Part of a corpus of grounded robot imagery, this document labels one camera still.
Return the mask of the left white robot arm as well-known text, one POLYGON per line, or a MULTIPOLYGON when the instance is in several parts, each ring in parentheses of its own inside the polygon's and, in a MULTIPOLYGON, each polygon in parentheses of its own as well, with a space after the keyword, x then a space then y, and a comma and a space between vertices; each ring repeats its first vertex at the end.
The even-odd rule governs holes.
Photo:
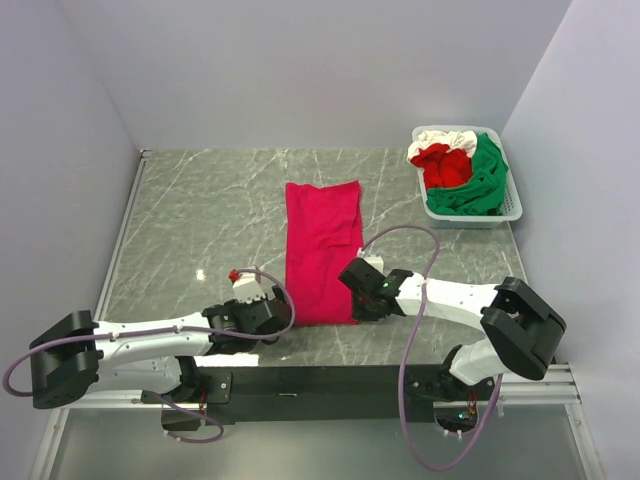
POLYGON ((273 287, 251 302, 230 300, 190 315, 141 323, 96 322, 73 312, 30 344, 32 403, 37 409, 69 405, 102 391, 144 390, 174 401, 200 388, 200 356, 251 351, 274 343, 292 326, 295 309, 273 287))

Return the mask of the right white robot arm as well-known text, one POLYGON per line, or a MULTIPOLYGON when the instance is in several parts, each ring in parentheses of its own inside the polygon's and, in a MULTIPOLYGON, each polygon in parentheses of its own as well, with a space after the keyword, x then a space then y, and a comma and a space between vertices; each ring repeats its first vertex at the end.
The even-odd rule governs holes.
POLYGON ((425 314, 483 333, 473 344, 453 347, 430 378, 408 381, 414 393, 430 400, 462 400, 483 381, 505 373, 541 381, 566 332, 564 319, 515 277, 474 285, 403 269, 383 274, 371 257, 352 260, 339 280, 351 291, 357 321, 425 314))

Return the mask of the magenta pink t-shirt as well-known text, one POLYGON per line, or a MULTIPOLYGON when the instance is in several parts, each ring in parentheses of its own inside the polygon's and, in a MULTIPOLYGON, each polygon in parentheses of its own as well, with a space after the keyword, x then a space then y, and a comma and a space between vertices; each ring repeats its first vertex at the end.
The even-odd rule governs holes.
POLYGON ((363 246, 360 198, 357 181, 285 186, 285 286, 299 327, 357 323, 339 275, 363 246))

